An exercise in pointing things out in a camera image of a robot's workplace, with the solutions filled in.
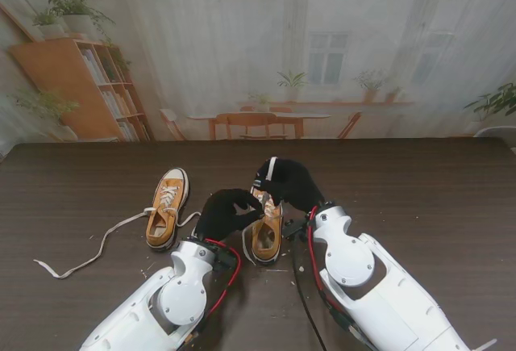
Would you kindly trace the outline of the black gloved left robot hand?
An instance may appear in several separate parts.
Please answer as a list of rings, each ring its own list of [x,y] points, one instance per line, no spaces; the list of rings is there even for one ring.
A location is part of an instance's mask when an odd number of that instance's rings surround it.
[[[194,235],[199,240],[225,240],[263,217],[264,208],[248,190],[219,190],[206,200]]]

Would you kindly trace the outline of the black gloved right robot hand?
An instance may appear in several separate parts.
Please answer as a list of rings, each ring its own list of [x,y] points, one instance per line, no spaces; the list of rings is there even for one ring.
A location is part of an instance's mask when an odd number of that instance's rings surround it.
[[[275,206],[289,203],[296,210],[309,213],[325,203],[308,169],[290,159],[270,157],[258,169],[253,186],[268,193]]]

